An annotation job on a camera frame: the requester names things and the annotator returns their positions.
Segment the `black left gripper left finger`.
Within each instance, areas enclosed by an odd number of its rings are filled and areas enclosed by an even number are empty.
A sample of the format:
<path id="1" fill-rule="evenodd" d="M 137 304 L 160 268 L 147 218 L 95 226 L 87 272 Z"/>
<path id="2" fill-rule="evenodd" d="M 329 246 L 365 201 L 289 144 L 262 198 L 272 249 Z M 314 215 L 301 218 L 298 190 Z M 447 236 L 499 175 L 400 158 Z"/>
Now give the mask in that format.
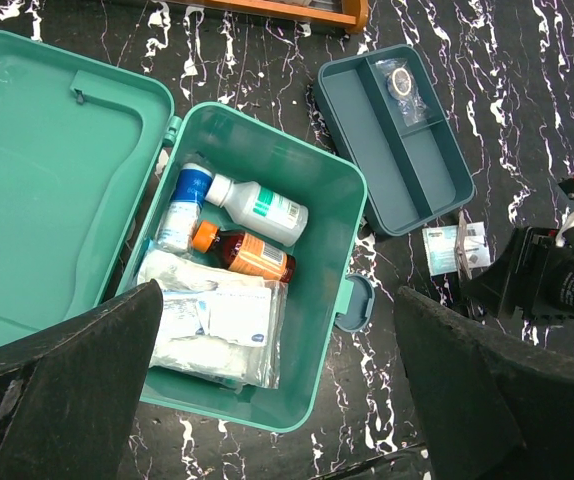
<path id="1" fill-rule="evenodd" d="M 155 281 L 0 347 L 0 479 L 114 479 L 159 329 Z"/>

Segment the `green plastic medicine box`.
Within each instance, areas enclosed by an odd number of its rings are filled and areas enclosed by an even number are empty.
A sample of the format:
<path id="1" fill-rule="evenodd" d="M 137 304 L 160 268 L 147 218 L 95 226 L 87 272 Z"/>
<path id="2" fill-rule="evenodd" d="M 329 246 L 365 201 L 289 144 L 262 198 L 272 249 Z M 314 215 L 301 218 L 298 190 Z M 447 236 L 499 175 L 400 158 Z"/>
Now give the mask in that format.
<path id="1" fill-rule="evenodd" d="M 240 393 L 160 367 L 144 402 L 287 433 L 314 406 L 333 322 L 349 310 L 346 270 L 366 203 L 351 163 L 231 107 L 175 113 L 159 81 L 0 30 L 0 346 L 98 306 L 131 229 L 119 291 L 157 247 L 191 255 L 190 229 L 235 222 L 179 195 L 186 163 L 263 189 L 259 206 L 295 224 L 279 385 Z"/>

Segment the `small blue-capped bottle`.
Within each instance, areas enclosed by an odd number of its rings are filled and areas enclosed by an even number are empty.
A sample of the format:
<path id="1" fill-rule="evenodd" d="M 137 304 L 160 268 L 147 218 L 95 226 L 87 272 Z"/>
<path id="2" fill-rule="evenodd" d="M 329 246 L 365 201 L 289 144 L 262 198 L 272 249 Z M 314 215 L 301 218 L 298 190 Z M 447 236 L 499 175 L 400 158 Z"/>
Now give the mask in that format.
<path id="1" fill-rule="evenodd" d="M 213 174 L 198 163 L 182 166 L 157 232 L 156 242 L 163 250 L 184 254 L 191 249 L 193 232 L 212 181 Z"/>

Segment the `white blue cotton packet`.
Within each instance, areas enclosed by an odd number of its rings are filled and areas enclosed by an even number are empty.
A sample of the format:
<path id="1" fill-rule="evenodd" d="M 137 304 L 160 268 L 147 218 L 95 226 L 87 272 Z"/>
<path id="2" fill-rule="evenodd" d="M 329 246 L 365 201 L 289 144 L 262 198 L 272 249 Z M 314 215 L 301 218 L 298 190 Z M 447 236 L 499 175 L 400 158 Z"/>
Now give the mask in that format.
<path id="1" fill-rule="evenodd" d="M 205 267 L 172 253 L 153 248 L 149 250 L 136 275 L 136 283 L 155 281 L 162 291 L 212 291 L 218 282 L 207 276 Z"/>

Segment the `clear bag of swabs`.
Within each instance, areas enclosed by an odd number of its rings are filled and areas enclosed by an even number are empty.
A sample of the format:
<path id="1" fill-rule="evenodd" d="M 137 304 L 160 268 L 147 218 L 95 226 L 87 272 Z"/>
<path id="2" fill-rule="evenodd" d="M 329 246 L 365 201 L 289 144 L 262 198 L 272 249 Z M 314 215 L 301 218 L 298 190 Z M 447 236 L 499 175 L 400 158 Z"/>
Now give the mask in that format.
<path id="1" fill-rule="evenodd" d="M 233 390 L 276 389 L 286 294 L 280 282 L 164 291 L 150 365 Z"/>

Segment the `blue divided tray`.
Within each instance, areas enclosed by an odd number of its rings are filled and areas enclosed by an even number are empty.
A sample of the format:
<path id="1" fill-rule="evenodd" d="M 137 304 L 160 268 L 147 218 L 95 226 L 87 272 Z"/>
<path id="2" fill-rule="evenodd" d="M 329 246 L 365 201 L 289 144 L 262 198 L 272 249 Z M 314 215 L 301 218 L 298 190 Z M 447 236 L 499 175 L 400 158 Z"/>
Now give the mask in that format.
<path id="1" fill-rule="evenodd" d="M 403 58 L 432 110 L 425 122 L 405 125 L 389 95 L 378 60 Z M 323 64 L 314 98 L 339 155 L 363 173 L 365 216 L 379 235 L 405 235 L 468 203 L 473 178 L 424 62 L 408 45 L 395 45 Z"/>

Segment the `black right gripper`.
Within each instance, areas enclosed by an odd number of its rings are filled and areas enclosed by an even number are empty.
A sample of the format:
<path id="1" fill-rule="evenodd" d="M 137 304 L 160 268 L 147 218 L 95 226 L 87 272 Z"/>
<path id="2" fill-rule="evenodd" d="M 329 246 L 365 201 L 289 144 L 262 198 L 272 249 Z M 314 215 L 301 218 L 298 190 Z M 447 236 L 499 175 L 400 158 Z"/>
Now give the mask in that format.
<path id="1" fill-rule="evenodd" d="M 574 227 L 562 232 L 558 245 L 553 229 L 514 230 L 507 249 L 476 277 L 459 258 L 461 293 L 469 313 L 477 308 L 498 320 L 524 319 L 551 324 L 574 319 Z"/>

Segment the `brown orange-label bottle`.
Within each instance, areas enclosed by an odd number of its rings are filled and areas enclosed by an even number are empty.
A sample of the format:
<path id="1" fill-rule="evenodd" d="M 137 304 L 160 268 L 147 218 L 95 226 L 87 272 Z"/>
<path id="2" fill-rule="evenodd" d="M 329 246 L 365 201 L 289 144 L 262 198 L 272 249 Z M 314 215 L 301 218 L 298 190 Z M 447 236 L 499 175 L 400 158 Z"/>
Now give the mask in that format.
<path id="1" fill-rule="evenodd" d="M 196 229 L 192 246 L 200 253 L 213 254 L 221 268 L 234 273 L 289 283 L 296 270 L 292 255 L 245 230 L 223 230 L 208 221 Z"/>

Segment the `white green-label bottle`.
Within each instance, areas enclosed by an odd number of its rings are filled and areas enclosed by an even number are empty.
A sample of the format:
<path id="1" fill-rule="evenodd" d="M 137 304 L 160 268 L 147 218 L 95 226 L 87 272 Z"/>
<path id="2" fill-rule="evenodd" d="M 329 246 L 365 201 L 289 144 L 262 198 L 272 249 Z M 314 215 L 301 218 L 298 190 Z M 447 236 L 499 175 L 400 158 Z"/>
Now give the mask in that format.
<path id="1" fill-rule="evenodd" d="M 299 240 L 308 223 L 307 207 L 255 181 L 236 183 L 216 174 L 205 200 L 224 208 L 236 224 L 287 247 Z"/>

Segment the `small clear tape bag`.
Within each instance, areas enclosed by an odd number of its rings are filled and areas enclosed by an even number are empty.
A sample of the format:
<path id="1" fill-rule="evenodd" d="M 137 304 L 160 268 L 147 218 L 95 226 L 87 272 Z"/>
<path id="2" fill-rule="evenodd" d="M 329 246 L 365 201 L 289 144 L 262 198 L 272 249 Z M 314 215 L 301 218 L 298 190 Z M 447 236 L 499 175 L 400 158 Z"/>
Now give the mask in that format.
<path id="1" fill-rule="evenodd" d="M 388 93 L 396 101 L 405 125 L 427 121 L 432 110 L 420 93 L 409 62 L 403 58 L 378 60 L 375 67 L 385 77 Z"/>

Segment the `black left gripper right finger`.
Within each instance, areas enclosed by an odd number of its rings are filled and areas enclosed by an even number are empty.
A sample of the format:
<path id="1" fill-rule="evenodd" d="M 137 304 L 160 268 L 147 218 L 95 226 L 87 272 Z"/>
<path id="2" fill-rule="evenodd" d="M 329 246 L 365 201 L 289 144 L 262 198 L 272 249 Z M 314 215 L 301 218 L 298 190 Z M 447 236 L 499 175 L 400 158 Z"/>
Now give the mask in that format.
<path id="1" fill-rule="evenodd" d="M 574 479 L 574 358 L 408 287 L 396 340 L 435 479 Z"/>

